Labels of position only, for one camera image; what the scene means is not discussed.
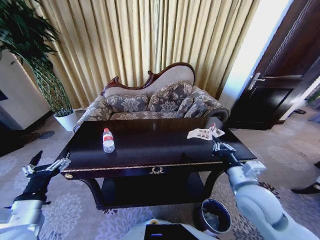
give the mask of curtain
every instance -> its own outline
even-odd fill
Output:
[[[119,76],[134,87],[171,63],[218,98],[259,0],[26,0],[60,32],[50,56],[74,108]]]

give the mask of paper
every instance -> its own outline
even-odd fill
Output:
[[[196,128],[188,133],[187,139],[190,138],[198,138],[198,139],[204,139],[204,140],[212,140],[212,136],[215,138],[218,138],[222,135],[224,135],[225,132],[216,128],[216,124],[213,123],[209,129],[201,129]]]

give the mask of white plant pot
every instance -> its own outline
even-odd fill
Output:
[[[78,121],[75,111],[73,111],[73,113],[69,114],[68,116],[54,117],[62,125],[62,127],[64,127],[64,129],[69,132],[73,130],[74,125]]]

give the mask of carved wooden frame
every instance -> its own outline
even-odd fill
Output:
[[[118,88],[122,88],[122,89],[130,89],[130,90],[141,90],[141,89],[145,89],[146,87],[149,87],[151,84],[153,84],[162,74],[164,74],[166,71],[168,71],[169,69],[176,67],[176,66],[187,66],[189,67],[192,72],[193,72],[193,77],[194,80],[196,80],[196,73],[194,68],[186,62],[176,62],[173,64],[170,64],[169,66],[167,66],[165,69],[163,69],[162,71],[160,71],[159,73],[153,73],[152,71],[148,71],[149,74],[149,78],[148,80],[141,86],[136,86],[136,87],[131,87],[131,86],[126,86],[123,85],[119,82],[119,77],[116,76],[113,79],[111,79],[111,81],[104,87],[103,91],[100,93],[101,96],[103,96],[106,92],[107,89],[109,88],[113,88],[113,87],[118,87]]]

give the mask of lower shelf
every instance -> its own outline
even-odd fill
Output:
[[[105,178],[105,208],[127,208],[203,201],[204,185],[197,172]]]

